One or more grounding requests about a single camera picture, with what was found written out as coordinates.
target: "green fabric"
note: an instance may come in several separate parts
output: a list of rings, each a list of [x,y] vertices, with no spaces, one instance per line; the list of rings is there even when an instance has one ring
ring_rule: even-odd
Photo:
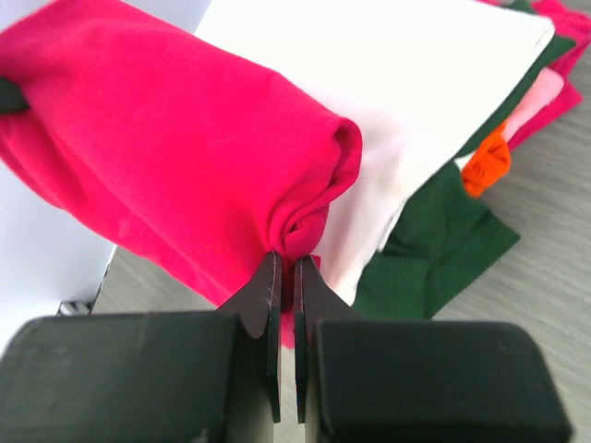
[[[507,7],[535,13],[524,0]],[[509,117],[542,68],[574,45],[555,35],[456,157],[476,150]],[[368,317],[431,318],[518,240],[482,201],[465,193],[460,170],[448,162],[406,203],[383,252],[364,269],[353,308]]]

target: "orange fabric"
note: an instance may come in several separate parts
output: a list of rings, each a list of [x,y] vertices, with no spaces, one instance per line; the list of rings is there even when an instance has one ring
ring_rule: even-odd
[[[462,170],[464,187],[471,197],[480,197],[485,189],[493,186],[511,168],[509,145],[502,136],[506,123],[484,139]]]

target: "magenta cloth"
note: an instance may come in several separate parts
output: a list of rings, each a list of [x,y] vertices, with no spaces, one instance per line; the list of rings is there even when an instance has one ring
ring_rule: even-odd
[[[480,0],[484,3],[499,5],[499,0]],[[562,76],[564,87],[559,96],[521,127],[509,140],[509,148],[514,150],[522,142],[543,127],[551,124],[562,115],[571,111],[583,101],[583,96],[568,80],[568,76],[591,42],[591,19],[582,12],[571,10],[559,0],[540,0],[532,4],[536,12],[548,17],[554,23],[557,34],[576,42],[571,51],[563,55],[550,67]]]
[[[564,79],[558,73],[549,67],[543,68],[532,87],[507,119],[502,131],[505,140],[511,139],[521,127],[556,100],[563,87]]]
[[[0,75],[30,103],[0,115],[6,164],[215,305],[267,251],[286,269],[309,254],[359,173],[353,122],[120,0],[56,0],[5,30]]]

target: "pink cloth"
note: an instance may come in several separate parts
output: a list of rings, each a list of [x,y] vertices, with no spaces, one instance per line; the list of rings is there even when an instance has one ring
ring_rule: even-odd
[[[492,5],[501,3],[499,0],[480,1]],[[516,132],[509,140],[511,150],[583,101],[583,96],[571,84],[568,76],[591,42],[591,18],[567,8],[559,0],[540,0],[532,4],[532,7],[539,15],[550,18],[554,22],[557,34],[574,40],[576,46],[550,65],[564,79],[561,93],[551,104],[543,108]]]
[[[0,33],[0,75],[30,103],[0,115],[2,160],[216,305],[267,251],[309,254],[359,173],[353,122],[120,0],[56,0]]]
[[[520,128],[551,104],[563,87],[564,79],[559,74],[549,67],[542,69],[532,87],[507,119],[502,132],[505,140],[510,140]]]

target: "white fabric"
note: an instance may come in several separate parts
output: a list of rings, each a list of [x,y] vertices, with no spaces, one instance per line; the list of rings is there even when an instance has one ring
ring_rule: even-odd
[[[471,0],[212,0],[196,35],[359,123],[371,158],[331,205],[315,251],[327,283],[352,304],[404,202],[501,105],[553,33],[547,18]],[[400,150],[406,136],[388,127],[393,114],[437,142],[418,138]],[[388,170],[393,179],[381,182]]]

